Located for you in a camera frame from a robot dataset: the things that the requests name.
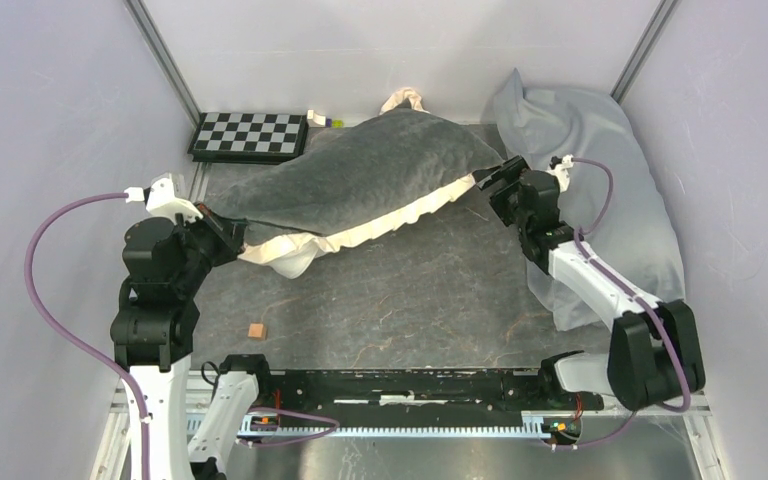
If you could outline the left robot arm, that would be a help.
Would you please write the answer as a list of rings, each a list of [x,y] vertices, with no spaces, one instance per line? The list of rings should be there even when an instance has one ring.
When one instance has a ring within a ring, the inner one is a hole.
[[[274,381],[262,354],[230,354],[207,413],[187,434],[186,393],[200,317],[195,297],[215,267],[243,250],[245,223],[196,206],[199,218],[180,213],[152,217],[125,234],[128,275],[110,336],[114,361],[125,374],[133,479],[224,479],[244,416],[266,405]]]

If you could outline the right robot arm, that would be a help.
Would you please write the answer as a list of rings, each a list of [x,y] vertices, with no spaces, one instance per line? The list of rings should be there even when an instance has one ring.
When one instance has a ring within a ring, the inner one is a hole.
[[[503,225],[515,227],[529,263],[568,287],[610,332],[605,354],[571,351],[543,360],[538,396],[551,408],[593,393],[629,411],[684,412],[706,383],[694,313],[682,300],[665,301],[634,285],[590,248],[583,229],[562,220],[559,199],[580,162],[555,157],[539,171],[517,156],[479,182]]]

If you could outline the grey pillowcase with cream ruffle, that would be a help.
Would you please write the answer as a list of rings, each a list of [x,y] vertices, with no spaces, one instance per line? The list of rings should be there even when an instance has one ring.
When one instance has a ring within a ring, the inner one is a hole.
[[[403,88],[377,116],[315,136],[300,157],[236,180],[208,198],[244,224],[237,259],[293,279],[317,258],[416,223],[470,191],[502,156]]]

